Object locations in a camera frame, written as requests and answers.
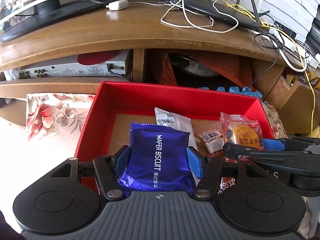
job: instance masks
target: barcode label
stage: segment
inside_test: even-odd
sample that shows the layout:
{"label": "barcode label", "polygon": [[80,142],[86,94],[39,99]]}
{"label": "barcode label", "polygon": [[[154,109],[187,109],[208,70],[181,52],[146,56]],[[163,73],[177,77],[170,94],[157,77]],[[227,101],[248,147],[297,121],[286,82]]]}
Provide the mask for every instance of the barcode label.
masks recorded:
{"label": "barcode label", "polygon": [[214,132],[208,132],[205,134],[200,134],[200,136],[203,139],[203,141],[210,141],[212,138],[221,136],[221,133],[219,133],[218,131],[214,131]]}
{"label": "barcode label", "polygon": [[164,126],[166,123],[175,124],[174,118],[161,118],[157,119],[157,124]]}

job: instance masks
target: red snack package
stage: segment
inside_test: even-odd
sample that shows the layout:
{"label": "red snack package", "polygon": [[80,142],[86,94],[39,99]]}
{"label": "red snack package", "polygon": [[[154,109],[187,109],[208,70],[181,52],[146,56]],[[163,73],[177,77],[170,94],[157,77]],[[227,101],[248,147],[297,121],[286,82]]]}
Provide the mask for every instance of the red snack package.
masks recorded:
{"label": "red snack package", "polygon": [[[207,157],[209,158],[214,158],[215,156],[223,158],[225,162],[230,162],[230,163],[236,163],[236,160],[228,159],[226,158],[223,153],[219,152],[218,154],[209,154]],[[221,194],[226,188],[233,186],[236,184],[236,178],[235,177],[222,177],[221,178],[221,183],[220,183],[220,190],[218,191],[218,194]]]}
{"label": "red snack package", "polygon": [[262,130],[257,120],[250,120],[239,114],[221,113],[222,136],[224,143],[234,143],[263,149]]}

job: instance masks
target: wooden drawer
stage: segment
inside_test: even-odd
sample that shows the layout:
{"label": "wooden drawer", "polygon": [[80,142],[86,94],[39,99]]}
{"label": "wooden drawer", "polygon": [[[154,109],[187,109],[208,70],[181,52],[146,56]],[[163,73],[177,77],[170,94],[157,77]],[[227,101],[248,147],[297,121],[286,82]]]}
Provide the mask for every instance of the wooden drawer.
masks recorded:
{"label": "wooden drawer", "polygon": [[[313,116],[313,129],[320,124],[320,92],[314,89],[316,109]],[[281,76],[265,101],[273,105],[287,133],[310,133],[313,94],[309,85],[295,82],[290,86]]]}

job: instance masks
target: television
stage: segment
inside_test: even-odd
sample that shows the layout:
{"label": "television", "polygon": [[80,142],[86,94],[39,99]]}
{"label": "television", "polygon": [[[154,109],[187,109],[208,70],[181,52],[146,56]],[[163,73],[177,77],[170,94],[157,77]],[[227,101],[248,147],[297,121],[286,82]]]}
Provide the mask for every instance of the television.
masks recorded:
{"label": "television", "polygon": [[[60,5],[60,0],[0,0],[0,25],[4,23],[4,33],[0,36],[0,42],[97,10],[103,5],[105,4],[93,0],[79,0],[67,5]],[[31,7],[34,8],[33,14],[23,13]],[[23,20],[11,20],[13,17],[22,17]]]}

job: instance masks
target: white cable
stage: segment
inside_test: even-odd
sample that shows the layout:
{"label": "white cable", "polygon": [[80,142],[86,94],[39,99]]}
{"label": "white cable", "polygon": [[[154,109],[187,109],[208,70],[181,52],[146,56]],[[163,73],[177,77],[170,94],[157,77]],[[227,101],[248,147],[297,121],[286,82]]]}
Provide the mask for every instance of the white cable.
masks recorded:
{"label": "white cable", "polygon": [[[154,5],[154,6],[170,6],[170,4],[156,4],[156,3],[148,3],[148,2],[129,2],[129,3],[143,3],[143,4],[148,4],[148,5]],[[201,16],[207,16],[205,14],[200,14],[200,13],[196,13],[196,12],[193,12],[193,11],[190,11],[188,9],[186,9],[186,11],[190,12],[190,13],[193,13],[195,15],[201,15]]]}
{"label": "white cable", "polygon": [[[179,1],[178,1],[177,3],[175,3],[172,7],[170,7],[170,8],[166,11],[166,13],[162,16],[162,18],[160,19],[160,21],[161,21],[162,23],[166,24],[166,25],[173,26],[173,27],[178,27],[178,28],[191,28],[191,27],[194,27],[194,28],[197,28],[197,29],[199,29],[199,30],[204,30],[204,31],[213,32],[213,33],[227,33],[227,32],[229,32],[229,31],[233,30],[234,28],[236,28],[236,27],[239,25],[239,22],[238,22],[238,20],[237,20],[236,18],[234,18],[233,16],[228,15],[228,14],[225,14],[225,13],[221,13],[221,12],[214,6],[214,4],[215,4],[216,1],[217,1],[217,0],[215,0],[215,1],[213,2],[212,6],[217,10],[217,12],[220,13],[220,14],[222,14],[222,15],[231,17],[231,18],[233,18],[233,19],[236,21],[236,25],[235,25],[234,27],[232,27],[231,29],[229,29],[229,30],[226,30],[226,31],[214,31],[214,30],[205,29],[205,28],[203,28],[204,26],[197,26],[197,25],[193,24],[193,23],[189,20],[187,14],[186,14],[186,8],[185,8],[185,6],[184,6],[184,0],[179,0]],[[176,6],[177,6],[177,7],[180,7],[180,5],[178,5],[180,2],[182,2],[181,8],[182,8],[182,10],[183,10],[184,17],[185,17],[185,19],[187,20],[187,22],[188,22],[191,26],[175,25],[175,24],[166,22],[166,21],[164,20],[165,16],[166,16],[174,7],[176,7]]]}
{"label": "white cable", "polygon": [[[256,31],[253,31],[253,30],[249,30],[249,31],[252,32],[252,33],[255,33],[255,34],[260,34],[260,33],[256,32]],[[274,41],[272,41],[268,36],[264,36],[264,35],[261,35],[261,36],[264,37],[264,38],[266,38],[268,41],[271,41],[271,42],[273,43],[273,45],[274,45],[276,48],[278,48],[277,44],[276,44]],[[305,65],[304,65],[304,67],[303,67],[302,69],[295,68],[295,67],[292,66],[292,64],[289,62],[286,54],[284,54],[284,52],[282,51],[282,49],[279,49],[279,51],[280,51],[280,54],[281,54],[281,56],[283,57],[284,61],[287,63],[287,65],[288,65],[292,70],[294,70],[294,71],[296,71],[296,72],[305,72],[305,70],[307,69],[307,61],[306,61],[306,59],[304,59]]]}
{"label": "white cable", "polygon": [[[130,3],[144,3],[144,4],[148,4],[148,5],[155,5],[155,6],[171,6],[170,4],[154,4],[154,3],[147,3],[147,2],[130,2]],[[173,5],[170,9],[172,9],[175,6],[177,6],[179,8],[182,8],[182,7],[180,7],[180,5]],[[186,9],[186,10],[188,12],[196,14],[196,15],[206,16],[204,14],[195,13],[195,12],[190,11],[188,9]],[[204,26],[201,26],[201,27],[213,27],[214,20],[211,17],[209,17],[209,18],[212,20],[211,25],[204,25]],[[169,25],[170,26],[174,26],[174,27],[178,27],[178,28],[194,28],[193,26],[184,26],[184,25],[175,25],[175,24],[169,24]]]}

